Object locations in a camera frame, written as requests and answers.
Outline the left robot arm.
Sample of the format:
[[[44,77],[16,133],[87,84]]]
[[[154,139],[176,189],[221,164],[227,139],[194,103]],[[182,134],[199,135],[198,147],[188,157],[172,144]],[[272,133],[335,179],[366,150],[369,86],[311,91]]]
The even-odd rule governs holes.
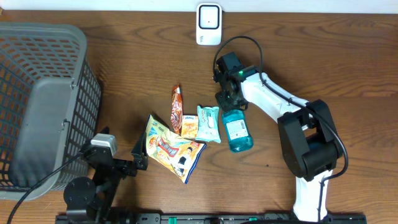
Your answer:
[[[92,178],[77,177],[68,183],[63,192],[67,211],[56,216],[56,223],[137,223],[137,214],[112,204],[120,181],[147,169],[146,132],[132,149],[133,160],[114,158],[117,150],[108,127],[82,145],[81,158],[95,173]]]

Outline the teal mouthwash bottle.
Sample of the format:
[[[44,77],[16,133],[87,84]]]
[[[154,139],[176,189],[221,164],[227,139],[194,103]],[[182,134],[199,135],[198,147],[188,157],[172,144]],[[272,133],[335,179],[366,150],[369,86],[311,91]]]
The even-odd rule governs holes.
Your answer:
[[[228,137],[229,149],[233,153],[250,150],[254,142],[248,131],[242,110],[231,110],[221,115]]]

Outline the orange red snack bar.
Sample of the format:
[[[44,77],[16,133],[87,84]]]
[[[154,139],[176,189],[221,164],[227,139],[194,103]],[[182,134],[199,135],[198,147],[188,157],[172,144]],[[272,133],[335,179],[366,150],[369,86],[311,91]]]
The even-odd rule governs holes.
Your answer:
[[[175,85],[172,88],[172,110],[171,110],[171,123],[175,133],[180,134],[182,128],[183,117],[183,102],[180,85]]]

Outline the small orange tissue box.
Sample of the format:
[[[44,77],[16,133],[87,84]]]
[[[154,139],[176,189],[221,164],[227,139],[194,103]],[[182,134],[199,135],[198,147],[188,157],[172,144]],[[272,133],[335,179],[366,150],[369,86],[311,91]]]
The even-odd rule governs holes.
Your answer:
[[[195,139],[198,132],[198,116],[183,115],[181,137],[185,139]]]

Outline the large snack chip bag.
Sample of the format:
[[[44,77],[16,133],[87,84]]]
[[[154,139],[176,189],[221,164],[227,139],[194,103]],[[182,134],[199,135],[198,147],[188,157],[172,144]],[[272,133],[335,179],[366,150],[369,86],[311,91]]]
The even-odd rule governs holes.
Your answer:
[[[188,183],[205,148],[205,143],[184,139],[149,115],[146,124],[148,155],[178,176],[184,184]]]

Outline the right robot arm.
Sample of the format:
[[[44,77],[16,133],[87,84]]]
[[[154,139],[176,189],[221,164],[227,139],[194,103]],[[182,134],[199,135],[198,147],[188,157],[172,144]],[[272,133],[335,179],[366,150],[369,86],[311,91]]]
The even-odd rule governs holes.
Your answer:
[[[348,157],[327,104],[298,98],[275,84],[255,66],[218,67],[216,99],[224,111],[259,107],[278,125],[284,161],[296,177],[294,215],[300,221],[320,222],[327,216],[326,193],[339,158]]]

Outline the mint green wipes packet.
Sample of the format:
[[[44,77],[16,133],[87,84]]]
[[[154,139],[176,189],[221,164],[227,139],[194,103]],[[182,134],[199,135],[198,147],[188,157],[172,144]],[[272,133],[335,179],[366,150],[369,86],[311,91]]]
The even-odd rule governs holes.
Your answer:
[[[218,130],[219,107],[197,106],[198,132],[196,140],[206,142],[221,142]]]

